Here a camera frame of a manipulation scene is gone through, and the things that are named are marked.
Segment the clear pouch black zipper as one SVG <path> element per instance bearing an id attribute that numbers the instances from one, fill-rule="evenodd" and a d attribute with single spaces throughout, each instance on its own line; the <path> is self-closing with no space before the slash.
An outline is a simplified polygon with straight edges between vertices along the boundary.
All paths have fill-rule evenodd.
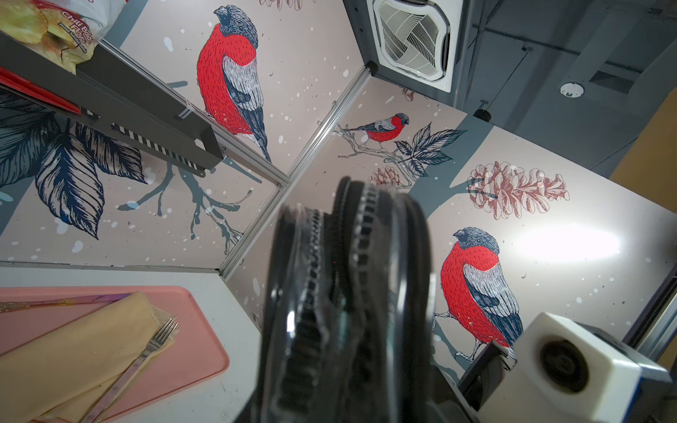
<path id="1" fill-rule="evenodd" d="M 344 177 L 333 210 L 281 209 L 243 422 L 423 422 L 435 302 L 426 219 Z"/>

